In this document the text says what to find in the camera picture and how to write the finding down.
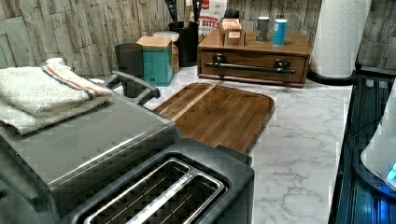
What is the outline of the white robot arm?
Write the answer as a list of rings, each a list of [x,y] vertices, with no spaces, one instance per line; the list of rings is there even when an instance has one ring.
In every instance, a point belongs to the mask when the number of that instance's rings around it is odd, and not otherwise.
[[[396,88],[392,86],[385,112],[369,145],[361,153],[363,165],[392,190],[396,188]]]

